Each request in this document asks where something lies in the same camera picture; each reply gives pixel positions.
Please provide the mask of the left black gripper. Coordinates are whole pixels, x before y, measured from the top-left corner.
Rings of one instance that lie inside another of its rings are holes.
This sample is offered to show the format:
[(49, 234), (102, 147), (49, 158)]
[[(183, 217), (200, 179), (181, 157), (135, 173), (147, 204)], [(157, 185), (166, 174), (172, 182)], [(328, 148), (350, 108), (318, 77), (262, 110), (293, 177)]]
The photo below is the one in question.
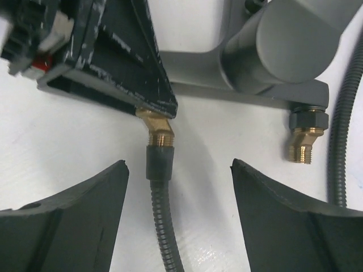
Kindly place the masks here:
[(1, 18), (10, 75), (128, 114), (176, 116), (147, 1), (1, 1)]

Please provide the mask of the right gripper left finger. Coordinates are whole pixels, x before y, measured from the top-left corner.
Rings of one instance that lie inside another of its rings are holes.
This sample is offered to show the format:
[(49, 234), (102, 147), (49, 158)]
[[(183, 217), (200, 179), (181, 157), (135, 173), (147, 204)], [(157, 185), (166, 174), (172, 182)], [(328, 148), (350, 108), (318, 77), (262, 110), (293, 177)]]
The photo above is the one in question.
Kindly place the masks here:
[(109, 271), (129, 178), (119, 160), (96, 176), (1, 211), (1, 271)]

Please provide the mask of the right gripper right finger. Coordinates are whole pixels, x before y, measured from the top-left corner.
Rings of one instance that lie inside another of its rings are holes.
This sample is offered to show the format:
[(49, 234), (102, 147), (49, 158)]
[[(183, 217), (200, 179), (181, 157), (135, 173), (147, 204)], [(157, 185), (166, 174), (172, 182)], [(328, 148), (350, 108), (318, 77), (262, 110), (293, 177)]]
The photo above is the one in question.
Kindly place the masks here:
[(252, 271), (361, 271), (362, 212), (309, 197), (242, 160), (231, 166)]

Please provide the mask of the dark grey faucet mixer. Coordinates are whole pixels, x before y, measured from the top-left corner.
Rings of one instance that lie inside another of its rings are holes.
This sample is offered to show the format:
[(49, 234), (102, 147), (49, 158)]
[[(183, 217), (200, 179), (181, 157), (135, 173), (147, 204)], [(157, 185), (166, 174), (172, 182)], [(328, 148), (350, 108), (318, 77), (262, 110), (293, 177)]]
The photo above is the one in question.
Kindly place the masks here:
[(318, 80), (334, 59), (361, 1), (228, 1), (217, 45), (206, 52), (161, 50), (172, 83), (287, 104), (287, 158), (310, 164), (328, 128), (330, 91)]

